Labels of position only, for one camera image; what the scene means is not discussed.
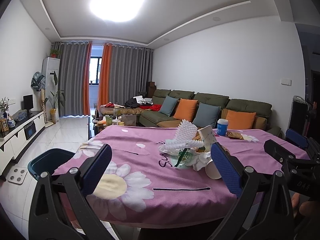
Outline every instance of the gray curtain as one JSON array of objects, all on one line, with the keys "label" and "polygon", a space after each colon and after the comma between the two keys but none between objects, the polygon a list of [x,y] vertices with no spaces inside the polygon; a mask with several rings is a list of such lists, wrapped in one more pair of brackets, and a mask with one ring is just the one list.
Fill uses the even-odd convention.
[{"label": "gray curtain", "polygon": [[59,104],[59,116],[83,115],[83,78],[88,43],[62,44],[58,88],[64,90],[64,107]]},{"label": "gray curtain", "polygon": [[109,76],[109,100],[123,105],[128,99],[146,91],[151,81],[153,51],[116,45],[112,47]]}]

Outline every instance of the blue cup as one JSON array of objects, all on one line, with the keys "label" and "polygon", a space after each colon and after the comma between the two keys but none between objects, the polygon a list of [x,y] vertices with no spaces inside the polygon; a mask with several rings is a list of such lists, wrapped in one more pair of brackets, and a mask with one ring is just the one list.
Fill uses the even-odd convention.
[{"label": "blue cup", "polygon": [[228,128],[228,120],[219,119],[217,125],[217,134],[220,136],[225,136]]}]

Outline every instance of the metal bolt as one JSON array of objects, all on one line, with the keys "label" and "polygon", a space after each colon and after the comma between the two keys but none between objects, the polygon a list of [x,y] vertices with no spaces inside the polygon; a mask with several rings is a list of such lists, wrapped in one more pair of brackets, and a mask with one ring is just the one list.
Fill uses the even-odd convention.
[{"label": "metal bolt", "polygon": [[245,170],[247,173],[253,173],[253,172],[254,172],[254,169],[253,169],[251,166],[247,166],[244,170]]},{"label": "metal bolt", "polygon": [[282,177],[283,173],[281,171],[276,171],[276,176]]},{"label": "metal bolt", "polygon": [[71,169],[69,170],[69,172],[70,172],[71,174],[76,174],[76,173],[78,172],[78,168],[71,168]]},{"label": "metal bolt", "polygon": [[46,176],[48,176],[48,173],[47,173],[46,171],[44,171],[44,172],[42,172],[42,173],[40,174],[40,177],[41,177],[41,178],[45,178]]}]

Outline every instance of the tiled floor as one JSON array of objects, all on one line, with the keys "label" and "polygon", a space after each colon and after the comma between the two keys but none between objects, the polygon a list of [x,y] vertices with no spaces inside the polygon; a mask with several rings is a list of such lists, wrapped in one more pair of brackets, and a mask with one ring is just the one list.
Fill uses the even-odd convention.
[{"label": "tiled floor", "polygon": [[[28,163],[51,148],[61,148],[76,152],[81,143],[88,140],[88,117],[61,118],[57,124],[46,128],[25,152],[18,164],[28,167]],[[0,202],[15,227],[28,239],[30,205],[37,181],[27,173],[21,185],[0,181]],[[115,237],[108,222],[103,223]]]}]

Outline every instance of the green sofa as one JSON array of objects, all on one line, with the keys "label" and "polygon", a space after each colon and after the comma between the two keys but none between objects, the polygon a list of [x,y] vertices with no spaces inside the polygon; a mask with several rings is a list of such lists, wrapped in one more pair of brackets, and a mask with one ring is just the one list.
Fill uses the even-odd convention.
[{"label": "green sofa", "polygon": [[[270,127],[269,119],[272,113],[272,105],[264,102],[244,100],[244,99],[229,99],[228,96],[207,94],[207,93],[197,93],[194,95],[194,92],[191,91],[181,91],[181,90],[156,90],[152,101],[154,104],[162,104],[165,97],[169,95],[173,98],[184,98],[184,99],[193,99],[198,100],[197,108],[199,102],[212,105],[220,106],[221,111],[218,118],[224,118],[228,114],[228,110],[237,111],[237,112],[256,112],[256,118],[253,123],[252,129],[261,129],[265,130],[275,136],[282,137],[280,127]],[[172,116],[167,116],[160,112],[148,111],[145,110],[141,112],[139,122],[146,127],[162,127],[162,128],[172,128],[178,127],[181,120],[174,118],[175,110],[178,106],[176,105]]]}]

